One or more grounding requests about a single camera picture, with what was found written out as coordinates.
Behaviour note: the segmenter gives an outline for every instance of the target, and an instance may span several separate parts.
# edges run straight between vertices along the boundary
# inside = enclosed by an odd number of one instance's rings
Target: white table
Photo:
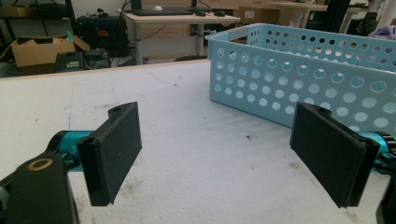
[[[290,149],[290,129],[209,100],[209,61],[0,79],[0,178],[61,130],[95,130],[138,102],[143,148],[115,204],[91,207],[70,173],[81,223],[375,223],[388,184],[338,209]]]
[[[277,7],[279,9],[290,9],[292,11],[291,20],[293,22],[293,26],[299,28],[305,28],[311,11],[327,10],[327,6],[323,5],[312,5],[293,2],[270,2],[270,6]],[[353,15],[366,11],[367,8],[364,7],[349,7],[346,11],[344,22],[340,28],[340,33],[345,34],[347,32],[347,28],[352,20]]]
[[[240,21],[237,17],[218,17],[206,15],[180,16],[136,16],[132,13],[124,13],[124,18],[133,24],[134,43],[136,48],[136,62],[143,63],[144,56],[172,54],[186,51],[196,51],[197,55],[203,55],[204,25],[210,23],[235,23]],[[174,37],[163,39],[142,39],[141,24],[197,24],[197,35],[187,37]]]

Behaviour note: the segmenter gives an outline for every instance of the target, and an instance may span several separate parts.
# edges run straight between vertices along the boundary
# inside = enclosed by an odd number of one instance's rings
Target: white object
[[[160,7],[160,6],[155,6],[155,7],[153,8],[153,10],[158,10],[158,11],[160,11],[160,10],[163,10],[163,8]]]

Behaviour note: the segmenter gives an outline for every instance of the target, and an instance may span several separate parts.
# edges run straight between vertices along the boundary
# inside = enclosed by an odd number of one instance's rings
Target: stain
[[[353,213],[353,212],[345,211],[345,212],[344,212],[344,215],[346,215],[346,216],[347,216],[350,220],[352,220],[353,223],[355,223],[355,224],[361,224],[361,223],[363,223],[363,222],[359,219],[359,217],[358,217],[355,213]]]
[[[289,162],[289,166],[295,170],[299,170],[301,164],[297,161]]]
[[[114,107],[114,106],[116,106],[116,105],[96,105],[95,109],[97,109],[97,108],[110,108],[110,107]]]
[[[256,135],[247,135],[247,136],[245,136],[246,138],[247,138],[247,140],[249,140],[250,142],[252,142],[254,139],[258,139],[259,138],[259,136],[256,136]]]
[[[144,180],[137,179],[134,176],[132,179],[127,179],[125,184],[120,189],[120,194],[122,197],[126,197],[128,195],[135,195],[136,193],[140,193],[140,186],[144,183]]]

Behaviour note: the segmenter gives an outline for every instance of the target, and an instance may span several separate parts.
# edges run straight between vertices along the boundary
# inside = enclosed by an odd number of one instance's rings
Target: plastic basket
[[[396,136],[395,41],[270,24],[206,39],[211,100],[289,127],[306,102],[353,131]]]

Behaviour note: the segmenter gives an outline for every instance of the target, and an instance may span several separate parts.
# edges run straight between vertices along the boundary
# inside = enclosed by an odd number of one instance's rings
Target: cardboard box
[[[90,45],[75,35],[73,42],[68,42],[65,37],[20,37],[8,46],[0,59],[12,50],[15,63],[24,75],[47,74],[54,72],[58,53],[90,48]]]
[[[279,9],[273,8],[252,8],[240,7],[238,9],[237,17],[241,18],[240,23],[269,23],[277,24],[279,19]]]
[[[1,17],[30,17],[37,15],[37,7],[15,6],[15,7],[0,7]]]

